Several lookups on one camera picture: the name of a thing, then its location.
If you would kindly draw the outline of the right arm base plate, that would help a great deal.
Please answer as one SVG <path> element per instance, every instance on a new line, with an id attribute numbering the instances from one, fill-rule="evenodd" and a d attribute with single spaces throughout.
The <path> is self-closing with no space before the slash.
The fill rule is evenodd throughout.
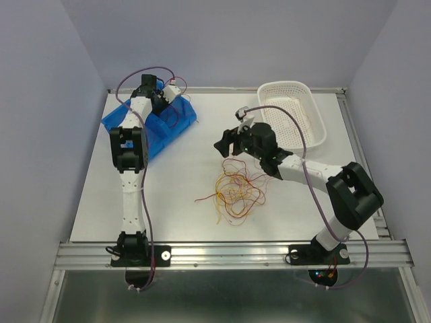
<path id="1" fill-rule="evenodd" d="M 289 246 L 286 261 L 292 266 L 346 265 L 350 257 L 345 244 L 339 244 L 332 251 L 317 244 L 296 244 Z"/>

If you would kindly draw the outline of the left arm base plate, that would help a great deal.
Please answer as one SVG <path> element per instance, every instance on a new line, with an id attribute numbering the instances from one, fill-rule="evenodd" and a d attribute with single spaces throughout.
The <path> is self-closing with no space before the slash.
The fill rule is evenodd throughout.
<path id="1" fill-rule="evenodd" d="M 143 252 L 124 252 L 120 254 L 114 251 L 113 247 L 107 247 L 106 250 L 110 251 L 111 259 L 110 266 L 114 268 L 125 267 L 144 267 L 149 268 L 152 259 L 152 249 L 149 248 L 147 254 Z M 171 261 L 172 248 L 169 245 L 155 245 L 154 246 L 154 266 L 155 267 L 169 267 Z"/>

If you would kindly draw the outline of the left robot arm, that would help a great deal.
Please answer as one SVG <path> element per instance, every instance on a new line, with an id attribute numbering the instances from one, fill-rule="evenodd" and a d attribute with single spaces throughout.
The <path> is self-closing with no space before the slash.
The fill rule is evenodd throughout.
<path id="1" fill-rule="evenodd" d="M 141 85 L 132 93 L 123 121 L 109 131 L 112 162 L 119 172 L 123 197 L 121 232 L 116 244 L 106 248 L 113 267 L 151 264 L 142 201 L 142 180 L 149 159 L 144 125 L 152 112 L 163 111 L 180 93 L 174 89 L 167 99 L 157 89 L 157 81 L 152 74 L 141 76 Z"/>

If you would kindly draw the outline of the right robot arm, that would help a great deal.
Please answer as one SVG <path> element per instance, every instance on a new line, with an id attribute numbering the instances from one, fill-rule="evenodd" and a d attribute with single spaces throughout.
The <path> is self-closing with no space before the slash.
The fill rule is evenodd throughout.
<path id="1" fill-rule="evenodd" d="M 324 265 L 336 259 L 348 264 L 345 242 L 359 230 L 384 203 L 384 198 L 364 168 L 350 162 L 331 166 L 304 158 L 278 146 L 275 132 L 263 122 L 223 132 L 213 145 L 223 157 L 246 153 L 259 161 L 260 168 L 279 180 L 305 184 L 311 193 L 328 194 L 333 217 L 308 244 L 298 244 L 288 252 L 292 265 Z"/>

